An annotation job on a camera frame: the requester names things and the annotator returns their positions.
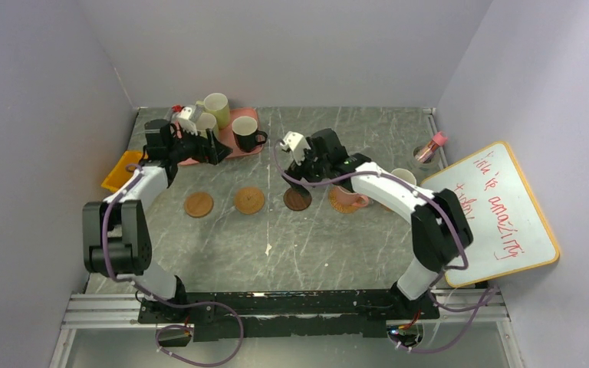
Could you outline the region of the woven coaster light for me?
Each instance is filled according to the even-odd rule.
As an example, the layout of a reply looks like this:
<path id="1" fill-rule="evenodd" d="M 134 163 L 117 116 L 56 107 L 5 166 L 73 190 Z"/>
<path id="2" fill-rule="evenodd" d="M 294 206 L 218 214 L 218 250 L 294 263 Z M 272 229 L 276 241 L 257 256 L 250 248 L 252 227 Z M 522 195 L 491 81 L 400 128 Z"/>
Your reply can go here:
<path id="1" fill-rule="evenodd" d="M 331 207 L 334 210 L 336 210 L 339 213 L 343 213 L 343 214 L 351 214 L 353 212 L 356 212 L 359 209 L 359 208 L 350 207 L 350 206 L 343 206 L 343 205 L 339 204 L 336 200 L 336 197 L 335 197 L 334 188 L 331 190 L 331 192 L 328 196 Z"/>

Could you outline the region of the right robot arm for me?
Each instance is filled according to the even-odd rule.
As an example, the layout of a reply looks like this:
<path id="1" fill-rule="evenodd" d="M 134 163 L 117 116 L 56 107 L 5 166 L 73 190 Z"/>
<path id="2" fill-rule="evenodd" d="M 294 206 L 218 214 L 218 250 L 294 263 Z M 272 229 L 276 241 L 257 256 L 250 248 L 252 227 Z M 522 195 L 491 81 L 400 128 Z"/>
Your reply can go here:
<path id="1" fill-rule="evenodd" d="M 311 136 L 290 131 L 277 146 L 291 156 L 281 176 L 300 194 L 308 194 L 310 187 L 335 185 L 379 202 L 410 224 L 413 260 L 395 282 L 390 299 L 398 317 L 419 310 L 420 298 L 452 267 L 452 260 L 461 259 L 459 270 L 468 268 L 466 248 L 474 237 L 454 191 L 421 188 L 362 153 L 349 154 L 331 128 Z"/>

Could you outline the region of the light wooden coaster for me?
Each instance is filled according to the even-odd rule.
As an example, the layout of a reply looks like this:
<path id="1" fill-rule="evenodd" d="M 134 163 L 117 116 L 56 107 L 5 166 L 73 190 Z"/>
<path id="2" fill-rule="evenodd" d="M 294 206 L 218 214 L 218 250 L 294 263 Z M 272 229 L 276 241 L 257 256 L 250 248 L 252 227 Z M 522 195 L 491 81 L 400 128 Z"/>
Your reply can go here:
<path id="1" fill-rule="evenodd" d="M 208 215 L 214 207 L 214 200 L 207 192 L 194 192 L 186 197 L 185 213 L 195 219 Z"/>

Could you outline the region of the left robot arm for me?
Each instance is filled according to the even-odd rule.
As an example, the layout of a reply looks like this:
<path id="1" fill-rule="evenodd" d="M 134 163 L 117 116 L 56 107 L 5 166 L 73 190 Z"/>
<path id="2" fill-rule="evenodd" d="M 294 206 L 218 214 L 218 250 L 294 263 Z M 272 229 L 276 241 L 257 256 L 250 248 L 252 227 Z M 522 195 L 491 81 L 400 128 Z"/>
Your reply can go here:
<path id="1" fill-rule="evenodd" d="M 189 311 L 183 283 L 153 260 L 145 211 L 168 189 L 187 159 L 217 165 L 232 153 L 211 130 L 206 136 L 187 132 L 165 119 L 147 122 L 143 156 L 123 187 L 82 209 L 84 266 L 115 282 L 128 282 L 160 301 L 158 311 L 169 322 L 181 321 Z"/>

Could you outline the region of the black mug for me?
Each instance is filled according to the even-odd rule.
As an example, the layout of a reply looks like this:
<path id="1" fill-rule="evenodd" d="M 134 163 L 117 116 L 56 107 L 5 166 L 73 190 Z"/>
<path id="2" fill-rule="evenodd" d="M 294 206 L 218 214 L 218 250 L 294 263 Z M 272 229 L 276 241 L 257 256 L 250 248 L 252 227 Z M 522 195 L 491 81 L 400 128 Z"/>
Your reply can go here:
<path id="1" fill-rule="evenodd" d="M 268 140 L 268 134 L 258 128 L 258 121 L 254 117 L 242 116 L 232 122 L 232 132 L 238 148 L 244 153 L 250 153 Z"/>

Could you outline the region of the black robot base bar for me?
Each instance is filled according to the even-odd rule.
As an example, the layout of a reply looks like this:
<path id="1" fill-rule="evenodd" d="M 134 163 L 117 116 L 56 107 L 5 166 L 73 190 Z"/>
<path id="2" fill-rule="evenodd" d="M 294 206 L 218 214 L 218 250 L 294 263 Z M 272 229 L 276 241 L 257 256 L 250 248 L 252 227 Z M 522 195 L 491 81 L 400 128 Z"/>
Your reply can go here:
<path id="1" fill-rule="evenodd" d="M 269 292 L 191 292 L 185 309 L 143 299 L 140 324 L 181 324 L 196 342 L 221 339 L 359 334 L 385 337 L 397 324 L 436 320 L 427 297 L 403 299 L 388 289 Z"/>

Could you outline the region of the pink mug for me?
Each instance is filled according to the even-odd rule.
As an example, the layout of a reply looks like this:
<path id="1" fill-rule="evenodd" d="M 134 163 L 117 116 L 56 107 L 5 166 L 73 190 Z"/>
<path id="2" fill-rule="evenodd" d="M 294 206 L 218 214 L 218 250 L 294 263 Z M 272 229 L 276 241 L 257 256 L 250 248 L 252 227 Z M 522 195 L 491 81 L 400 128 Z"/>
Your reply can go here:
<path id="1" fill-rule="evenodd" d="M 408 169 L 396 168 L 393 169 L 390 173 L 412 186 L 417 184 L 416 177 Z"/>
<path id="2" fill-rule="evenodd" d="M 336 186 L 334 192 L 337 202 L 343 206 L 363 208 L 370 204 L 368 196 L 350 192 L 342 186 Z"/>

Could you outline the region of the woven coaster tan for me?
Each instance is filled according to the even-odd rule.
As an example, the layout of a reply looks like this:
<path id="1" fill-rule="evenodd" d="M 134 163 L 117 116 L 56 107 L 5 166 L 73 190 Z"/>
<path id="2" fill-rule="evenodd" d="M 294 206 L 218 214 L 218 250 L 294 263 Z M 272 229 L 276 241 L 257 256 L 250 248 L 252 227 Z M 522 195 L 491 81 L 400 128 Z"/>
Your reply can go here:
<path id="1" fill-rule="evenodd" d="M 252 215 L 260 211 L 265 204 L 265 195 L 257 187 L 243 187 L 237 191 L 234 197 L 234 206 L 245 215 Z"/>

